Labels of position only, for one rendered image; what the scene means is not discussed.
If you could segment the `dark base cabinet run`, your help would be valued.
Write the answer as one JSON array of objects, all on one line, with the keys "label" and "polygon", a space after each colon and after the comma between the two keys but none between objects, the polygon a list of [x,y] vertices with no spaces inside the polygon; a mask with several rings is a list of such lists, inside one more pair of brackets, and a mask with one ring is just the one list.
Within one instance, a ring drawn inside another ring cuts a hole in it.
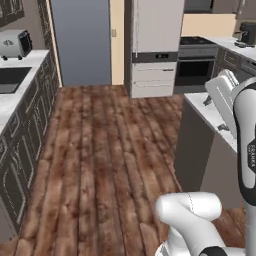
[{"label": "dark base cabinet run", "polygon": [[59,87],[49,50],[0,61],[0,82],[5,69],[17,83],[0,94],[0,241],[19,233]]}]

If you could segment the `black coffee machine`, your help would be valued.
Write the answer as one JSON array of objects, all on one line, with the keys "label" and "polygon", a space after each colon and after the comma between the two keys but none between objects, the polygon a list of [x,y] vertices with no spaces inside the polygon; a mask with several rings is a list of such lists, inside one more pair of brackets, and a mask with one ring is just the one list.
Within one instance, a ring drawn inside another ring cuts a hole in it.
[{"label": "black coffee machine", "polygon": [[240,48],[255,47],[256,40],[256,23],[242,22],[238,31],[240,37],[235,41],[234,45]]}]

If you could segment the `dark tall cabinet column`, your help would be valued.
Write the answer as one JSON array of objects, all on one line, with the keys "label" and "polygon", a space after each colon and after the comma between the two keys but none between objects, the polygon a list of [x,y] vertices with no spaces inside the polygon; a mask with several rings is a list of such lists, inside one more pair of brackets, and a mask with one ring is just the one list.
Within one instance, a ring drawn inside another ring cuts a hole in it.
[{"label": "dark tall cabinet column", "polygon": [[41,21],[42,34],[45,47],[50,51],[51,67],[53,74],[57,76],[58,86],[62,86],[58,54],[56,49],[53,21],[51,17],[50,0],[37,0],[39,17]]}]

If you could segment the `steel oven with hob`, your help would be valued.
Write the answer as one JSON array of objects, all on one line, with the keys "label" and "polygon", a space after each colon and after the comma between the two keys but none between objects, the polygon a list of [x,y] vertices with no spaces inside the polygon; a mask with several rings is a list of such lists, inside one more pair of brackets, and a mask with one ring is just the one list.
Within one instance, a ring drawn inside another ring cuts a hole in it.
[{"label": "steel oven with hob", "polygon": [[211,79],[217,45],[200,36],[184,36],[180,40],[175,94],[205,92],[205,83]]}]

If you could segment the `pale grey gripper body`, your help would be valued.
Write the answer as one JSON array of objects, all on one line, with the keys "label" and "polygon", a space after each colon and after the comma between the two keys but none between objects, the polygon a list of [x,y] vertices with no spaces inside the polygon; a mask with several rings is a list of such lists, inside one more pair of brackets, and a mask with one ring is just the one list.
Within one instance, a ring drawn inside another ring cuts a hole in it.
[{"label": "pale grey gripper body", "polygon": [[237,85],[238,81],[233,75],[218,75],[205,83],[211,100],[234,138],[237,137],[237,132],[231,92]]}]

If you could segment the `white fridge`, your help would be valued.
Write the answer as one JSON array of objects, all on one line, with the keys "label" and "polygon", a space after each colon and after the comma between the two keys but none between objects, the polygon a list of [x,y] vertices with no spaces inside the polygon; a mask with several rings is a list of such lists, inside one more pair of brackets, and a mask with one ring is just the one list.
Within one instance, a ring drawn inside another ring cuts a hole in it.
[{"label": "white fridge", "polygon": [[185,0],[124,0],[124,86],[131,98],[173,94]]}]

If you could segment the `grey wall cabinets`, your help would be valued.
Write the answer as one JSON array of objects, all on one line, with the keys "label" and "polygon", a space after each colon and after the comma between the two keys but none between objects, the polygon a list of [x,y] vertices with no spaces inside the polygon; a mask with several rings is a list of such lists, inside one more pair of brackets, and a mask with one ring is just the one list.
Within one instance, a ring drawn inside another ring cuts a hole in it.
[{"label": "grey wall cabinets", "polygon": [[256,0],[185,0],[185,13],[235,14],[256,19]]}]

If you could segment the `dark cabinet run under coffee machine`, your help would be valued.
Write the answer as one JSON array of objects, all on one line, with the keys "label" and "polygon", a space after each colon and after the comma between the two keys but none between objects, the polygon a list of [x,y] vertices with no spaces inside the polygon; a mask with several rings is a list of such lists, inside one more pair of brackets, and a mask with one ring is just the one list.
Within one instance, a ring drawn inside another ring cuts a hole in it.
[{"label": "dark cabinet run under coffee machine", "polygon": [[212,76],[216,77],[224,69],[232,71],[239,83],[251,77],[256,77],[255,62],[223,47],[219,47]]}]

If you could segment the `silver toaster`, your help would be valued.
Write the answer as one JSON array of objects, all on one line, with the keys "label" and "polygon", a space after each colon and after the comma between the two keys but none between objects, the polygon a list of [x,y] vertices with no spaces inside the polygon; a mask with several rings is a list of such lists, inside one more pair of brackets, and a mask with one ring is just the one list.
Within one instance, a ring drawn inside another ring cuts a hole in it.
[{"label": "silver toaster", "polygon": [[3,60],[22,60],[33,49],[30,33],[26,29],[11,29],[0,32],[0,57]]}]

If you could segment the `grey dining counter island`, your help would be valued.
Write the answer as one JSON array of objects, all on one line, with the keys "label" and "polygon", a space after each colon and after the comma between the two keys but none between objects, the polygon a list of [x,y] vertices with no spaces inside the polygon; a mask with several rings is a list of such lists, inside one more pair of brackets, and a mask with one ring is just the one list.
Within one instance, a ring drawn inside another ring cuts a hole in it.
[{"label": "grey dining counter island", "polygon": [[237,177],[236,140],[223,124],[207,93],[184,95],[175,154],[175,174],[184,192],[212,192],[225,208],[243,206]]}]

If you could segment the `dark sink basin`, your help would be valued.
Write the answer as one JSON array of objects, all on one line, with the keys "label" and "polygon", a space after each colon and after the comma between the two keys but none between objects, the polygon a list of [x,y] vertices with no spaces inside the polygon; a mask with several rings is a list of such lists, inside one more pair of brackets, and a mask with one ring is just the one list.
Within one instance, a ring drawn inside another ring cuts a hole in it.
[{"label": "dark sink basin", "polygon": [[0,94],[15,93],[30,70],[30,67],[0,68]]}]

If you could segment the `dark glass-front wall cabinet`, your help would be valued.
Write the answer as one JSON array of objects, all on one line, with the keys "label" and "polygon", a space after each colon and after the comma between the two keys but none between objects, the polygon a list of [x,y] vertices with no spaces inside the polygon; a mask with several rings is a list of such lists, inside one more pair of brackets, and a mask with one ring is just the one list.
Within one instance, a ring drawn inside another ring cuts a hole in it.
[{"label": "dark glass-front wall cabinet", "polygon": [[24,16],[22,0],[0,0],[0,28]]}]

